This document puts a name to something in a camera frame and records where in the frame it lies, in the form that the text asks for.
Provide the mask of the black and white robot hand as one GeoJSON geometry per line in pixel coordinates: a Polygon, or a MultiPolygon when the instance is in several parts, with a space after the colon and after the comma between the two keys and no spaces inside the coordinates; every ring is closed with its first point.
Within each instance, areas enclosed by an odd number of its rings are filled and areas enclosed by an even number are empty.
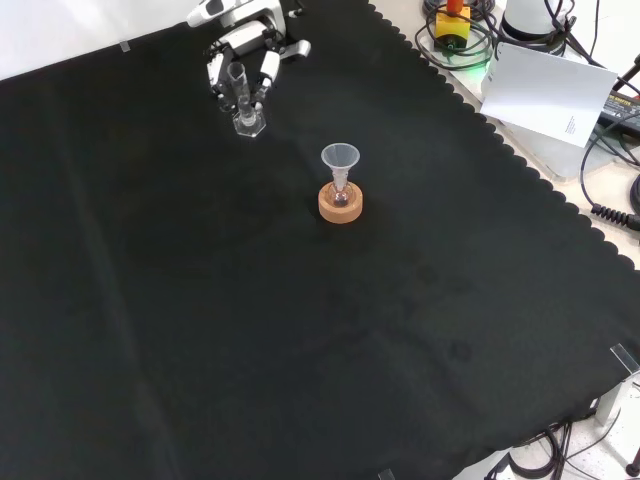
{"type": "Polygon", "coordinates": [[[223,112],[236,109],[232,102],[239,96],[232,85],[228,68],[232,62],[258,50],[265,52],[257,89],[250,93],[254,107],[263,106],[286,59],[306,57],[311,44],[295,41],[287,33],[287,21],[306,13],[305,5],[296,1],[285,10],[277,0],[208,0],[200,2],[187,16],[187,24],[196,28],[217,22],[225,33],[205,50],[207,74],[212,94],[223,112]]]}

